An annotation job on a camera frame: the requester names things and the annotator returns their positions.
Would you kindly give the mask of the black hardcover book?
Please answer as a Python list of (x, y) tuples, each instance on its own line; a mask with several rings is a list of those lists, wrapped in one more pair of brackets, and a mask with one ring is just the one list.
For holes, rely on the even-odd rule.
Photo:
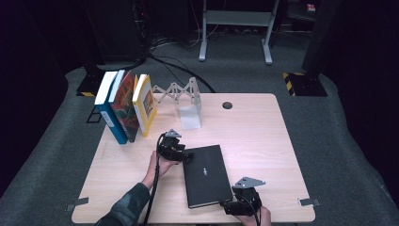
[(232, 200), (232, 192), (223, 154), (219, 145), (187, 150), (184, 181), (189, 208)]

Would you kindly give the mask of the person's left hand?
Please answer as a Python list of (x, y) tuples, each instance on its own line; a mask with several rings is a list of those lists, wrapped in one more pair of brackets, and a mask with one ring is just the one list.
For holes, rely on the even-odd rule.
[(162, 177), (172, 166), (179, 164), (179, 161), (166, 160), (163, 156), (159, 156), (156, 151), (153, 151), (147, 173), (141, 183), (147, 189), (152, 189), (154, 185), (155, 174), (158, 174), (159, 177)]

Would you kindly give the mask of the grey tape strip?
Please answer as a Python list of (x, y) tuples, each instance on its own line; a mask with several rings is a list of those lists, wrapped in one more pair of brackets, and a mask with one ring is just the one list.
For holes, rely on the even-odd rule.
[(77, 199), (77, 200), (73, 201), (72, 203), (68, 203), (66, 205), (65, 211), (66, 212), (71, 212), (71, 211), (74, 210), (74, 208), (76, 206), (87, 204), (87, 203), (88, 203), (88, 197)]
[(321, 203), (317, 199), (307, 198), (307, 199), (299, 199), (298, 203), (301, 206), (319, 206)]

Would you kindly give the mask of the blue paperback book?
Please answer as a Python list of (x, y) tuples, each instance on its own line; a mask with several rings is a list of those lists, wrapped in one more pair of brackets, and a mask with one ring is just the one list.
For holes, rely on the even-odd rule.
[(118, 144), (126, 144), (128, 138), (122, 129), (110, 103), (108, 103), (111, 89), (116, 80), (117, 74), (117, 72), (106, 72), (104, 74), (103, 80), (97, 91), (94, 104), (97, 110), (101, 113)]

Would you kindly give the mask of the black cabinet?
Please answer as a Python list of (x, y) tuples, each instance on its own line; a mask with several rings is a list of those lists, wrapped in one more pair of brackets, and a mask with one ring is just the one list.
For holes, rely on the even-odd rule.
[(105, 64), (141, 64), (145, 61), (132, 0), (83, 0)]

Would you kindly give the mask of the red illustrated book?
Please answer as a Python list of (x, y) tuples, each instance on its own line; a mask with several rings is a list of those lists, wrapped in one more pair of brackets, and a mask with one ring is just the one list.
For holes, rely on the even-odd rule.
[(133, 106), (137, 76), (132, 71), (119, 70), (114, 80), (108, 103), (112, 107), (129, 142), (136, 141), (139, 123)]

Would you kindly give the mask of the black stand with striped base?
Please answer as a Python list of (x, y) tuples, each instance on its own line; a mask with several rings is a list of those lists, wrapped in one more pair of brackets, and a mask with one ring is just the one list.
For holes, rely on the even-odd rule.
[(303, 73), (284, 73), (291, 96), (327, 96), (319, 79), (340, 36), (344, 0), (321, 0), (311, 40), (302, 63)]
[(118, 71), (118, 65), (98, 65), (93, 58), (83, 61), (85, 76), (76, 90), (77, 96), (95, 96), (106, 72)]

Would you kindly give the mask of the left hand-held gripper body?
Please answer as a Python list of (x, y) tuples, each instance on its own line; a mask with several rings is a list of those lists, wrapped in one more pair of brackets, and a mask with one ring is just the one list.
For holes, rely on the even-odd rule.
[(185, 146), (180, 143), (181, 135), (174, 129), (161, 134), (157, 140), (156, 152), (166, 160), (180, 161), (181, 153), (186, 153)]

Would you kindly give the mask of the white expandable book rack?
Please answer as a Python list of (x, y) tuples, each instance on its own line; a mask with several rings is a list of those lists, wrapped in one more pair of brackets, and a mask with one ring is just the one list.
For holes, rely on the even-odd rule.
[(152, 91), (160, 94), (155, 98), (159, 105), (167, 99), (171, 100), (183, 130), (201, 128), (200, 89), (195, 77), (191, 77), (184, 87), (172, 82), (167, 89), (154, 86)]

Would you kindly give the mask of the yellow book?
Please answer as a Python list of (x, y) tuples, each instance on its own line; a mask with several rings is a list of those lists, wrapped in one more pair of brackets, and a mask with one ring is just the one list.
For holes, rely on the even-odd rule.
[(136, 117), (142, 136), (146, 137), (150, 131), (157, 110), (156, 101), (152, 91), (151, 78), (148, 74), (141, 74), (138, 77), (132, 102), (136, 111)]

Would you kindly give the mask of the white metal desk frame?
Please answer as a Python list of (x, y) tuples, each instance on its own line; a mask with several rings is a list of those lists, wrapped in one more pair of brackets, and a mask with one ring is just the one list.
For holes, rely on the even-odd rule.
[(202, 1), (202, 31), (201, 45), (199, 49), (199, 61), (206, 59), (207, 52), (207, 25), (242, 25), (242, 26), (261, 26), (266, 27), (267, 32), (262, 39), (263, 57), (266, 65), (272, 65), (273, 59), (270, 52), (270, 38), (273, 31), (279, 0), (274, 0), (273, 7), (270, 11), (228, 11), (228, 10), (211, 10), (207, 8), (207, 0)]

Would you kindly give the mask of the person's right hand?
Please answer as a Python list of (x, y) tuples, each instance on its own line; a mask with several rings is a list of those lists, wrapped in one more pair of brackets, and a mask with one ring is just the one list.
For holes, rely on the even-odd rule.
[(271, 212), (264, 206), (254, 216), (235, 216), (244, 226), (272, 226)]

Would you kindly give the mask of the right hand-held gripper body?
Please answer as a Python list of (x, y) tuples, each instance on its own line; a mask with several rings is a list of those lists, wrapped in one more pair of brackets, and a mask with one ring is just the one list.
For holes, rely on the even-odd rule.
[(232, 187), (232, 192), (236, 198), (224, 208), (227, 215), (251, 217), (257, 213), (263, 205), (256, 186), (263, 186), (265, 181), (243, 177)]

